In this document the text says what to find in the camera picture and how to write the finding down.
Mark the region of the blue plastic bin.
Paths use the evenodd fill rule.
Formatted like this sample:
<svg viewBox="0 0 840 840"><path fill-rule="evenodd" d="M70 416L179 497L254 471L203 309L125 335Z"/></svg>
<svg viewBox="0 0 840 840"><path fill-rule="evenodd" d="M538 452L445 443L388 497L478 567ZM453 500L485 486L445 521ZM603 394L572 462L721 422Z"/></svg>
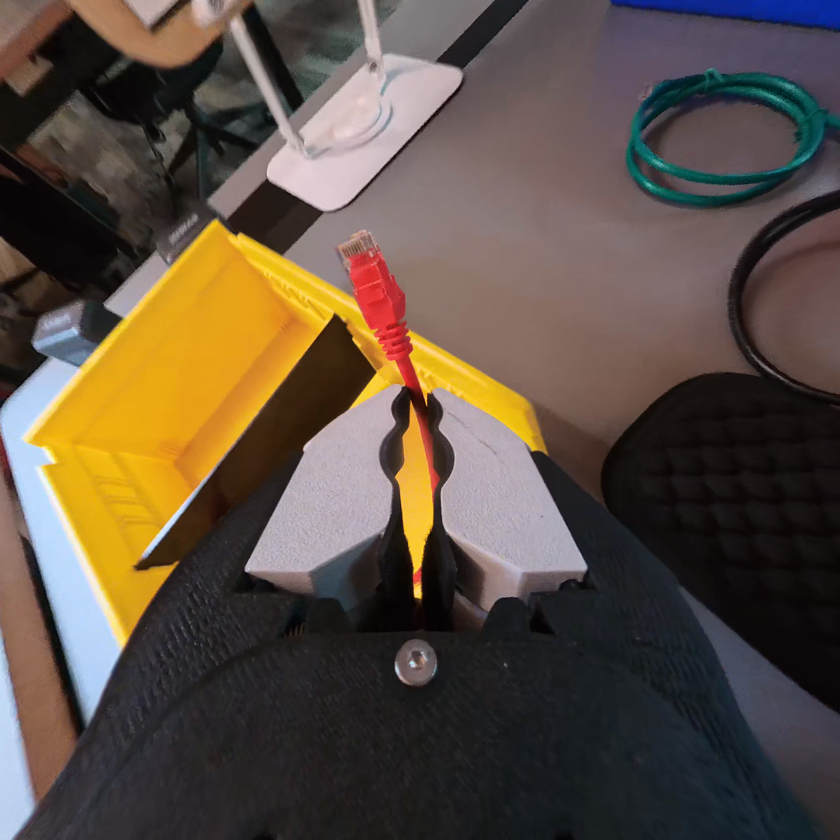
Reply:
<svg viewBox="0 0 840 840"><path fill-rule="evenodd" d="M612 4L675 14L839 30L838 1L612 1Z"/></svg>

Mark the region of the dark grey box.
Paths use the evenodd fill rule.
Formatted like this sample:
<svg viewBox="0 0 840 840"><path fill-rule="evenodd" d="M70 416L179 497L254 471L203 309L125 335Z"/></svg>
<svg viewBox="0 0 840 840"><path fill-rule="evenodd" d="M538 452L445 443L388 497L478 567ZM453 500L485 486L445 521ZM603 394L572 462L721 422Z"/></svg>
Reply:
<svg viewBox="0 0 840 840"><path fill-rule="evenodd" d="M162 230L155 240L155 253L167 265L174 263L183 251L217 218L215 211L206 205L196 206L176 223Z"/></svg>

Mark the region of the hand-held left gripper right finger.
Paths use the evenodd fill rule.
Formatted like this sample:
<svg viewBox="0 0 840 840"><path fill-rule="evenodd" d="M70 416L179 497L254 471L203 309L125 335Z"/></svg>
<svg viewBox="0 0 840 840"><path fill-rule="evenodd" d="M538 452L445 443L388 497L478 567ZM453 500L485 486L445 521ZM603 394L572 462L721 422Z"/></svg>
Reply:
<svg viewBox="0 0 840 840"><path fill-rule="evenodd" d="M451 455L440 486L443 527L460 551L468 601L554 592L587 563L532 457L510 428L444 388L433 390Z"/></svg>

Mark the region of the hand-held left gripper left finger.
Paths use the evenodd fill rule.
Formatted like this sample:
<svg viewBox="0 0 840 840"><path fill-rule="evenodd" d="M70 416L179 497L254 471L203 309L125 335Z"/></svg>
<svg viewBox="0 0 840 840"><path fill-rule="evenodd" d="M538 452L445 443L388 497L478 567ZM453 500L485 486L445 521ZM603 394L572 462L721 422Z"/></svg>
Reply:
<svg viewBox="0 0 840 840"><path fill-rule="evenodd" d="M396 472L408 393L390 385L305 444L246 573L299 595L408 597L408 549Z"/></svg>

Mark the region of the white document stand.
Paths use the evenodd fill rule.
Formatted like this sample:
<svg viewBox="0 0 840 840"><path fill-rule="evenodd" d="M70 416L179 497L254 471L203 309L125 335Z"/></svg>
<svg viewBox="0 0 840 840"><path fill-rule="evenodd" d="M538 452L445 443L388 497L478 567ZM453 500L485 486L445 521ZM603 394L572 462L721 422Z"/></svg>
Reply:
<svg viewBox="0 0 840 840"><path fill-rule="evenodd" d="M279 88L248 32L245 2L191 2L196 23L221 24L275 120L285 144L268 164L268 181L324 213L349 205L461 87L462 69L386 54L372 1L359 1L365 63L295 129Z"/></svg>

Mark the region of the black office chair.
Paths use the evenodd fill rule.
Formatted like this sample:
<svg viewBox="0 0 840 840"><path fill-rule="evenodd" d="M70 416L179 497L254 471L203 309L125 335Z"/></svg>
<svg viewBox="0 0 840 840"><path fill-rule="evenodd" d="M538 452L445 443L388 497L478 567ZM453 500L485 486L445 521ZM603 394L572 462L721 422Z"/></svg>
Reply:
<svg viewBox="0 0 840 840"><path fill-rule="evenodd" d="M202 203L213 190L211 152L222 155L225 144L249 153L259 147L255 140L231 130L231 124L257 119L266 126L270 117L267 106L258 102L215 112L205 112L198 106L196 90L210 78L223 52L223 40L217 38L191 63L173 69L155 68L131 59L114 77L100 76L80 88L82 96L105 118L141 129L171 191L175 189L173 174L194 158L197 194ZM166 164L159 148L165 140L161 126L175 112L185 115L189 129L171 162Z"/></svg>

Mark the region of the black bin divider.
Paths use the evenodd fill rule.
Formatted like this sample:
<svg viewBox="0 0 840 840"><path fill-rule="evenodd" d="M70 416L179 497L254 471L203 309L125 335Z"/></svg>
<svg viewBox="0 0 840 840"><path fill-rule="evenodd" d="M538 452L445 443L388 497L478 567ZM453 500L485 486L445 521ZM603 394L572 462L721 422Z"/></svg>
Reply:
<svg viewBox="0 0 840 840"><path fill-rule="evenodd" d="M346 321L332 315L255 418L134 565L181 561L224 518L325 428L351 408L375 368Z"/></svg>

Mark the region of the grey desk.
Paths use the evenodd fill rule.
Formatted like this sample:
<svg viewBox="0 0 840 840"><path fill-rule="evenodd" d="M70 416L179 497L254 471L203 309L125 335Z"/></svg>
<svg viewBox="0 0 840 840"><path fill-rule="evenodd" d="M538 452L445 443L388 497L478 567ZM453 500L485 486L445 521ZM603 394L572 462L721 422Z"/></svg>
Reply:
<svg viewBox="0 0 840 840"><path fill-rule="evenodd" d="M465 66L453 100L344 210L266 180L268 140L213 195L229 226L343 284L334 244L369 228L421 335L526 396L551 457L599 501L610 448L656 398L747 373L728 328L732 268L776 214L838 187L838 142L771 193L661 203L627 174L646 89L715 68L799 82L838 110L838 33L609 2L405 2L410 51Z"/></svg>

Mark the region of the black padded wrist rest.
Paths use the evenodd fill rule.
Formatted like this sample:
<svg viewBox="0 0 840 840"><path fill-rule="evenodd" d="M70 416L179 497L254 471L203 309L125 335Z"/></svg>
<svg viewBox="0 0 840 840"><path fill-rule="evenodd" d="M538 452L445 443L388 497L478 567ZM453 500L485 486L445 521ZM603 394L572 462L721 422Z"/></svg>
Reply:
<svg viewBox="0 0 840 840"><path fill-rule="evenodd" d="M755 375L699 375L637 418L601 481L690 594L838 711L838 408Z"/></svg>

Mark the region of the yellow plastic bin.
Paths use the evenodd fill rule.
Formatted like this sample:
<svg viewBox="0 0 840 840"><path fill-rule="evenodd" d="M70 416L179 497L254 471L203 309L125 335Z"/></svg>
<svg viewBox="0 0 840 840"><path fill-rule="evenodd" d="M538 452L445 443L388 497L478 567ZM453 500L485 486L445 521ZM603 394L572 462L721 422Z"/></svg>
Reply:
<svg viewBox="0 0 840 840"><path fill-rule="evenodd" d="M408 374L547 452L523 396L409 331L375 249L350 258L350 295L210 223L30 425L24 440L48 456L39 471L121 648L177 563L134 565L334 314L375 369L351 408Z"/></svg>

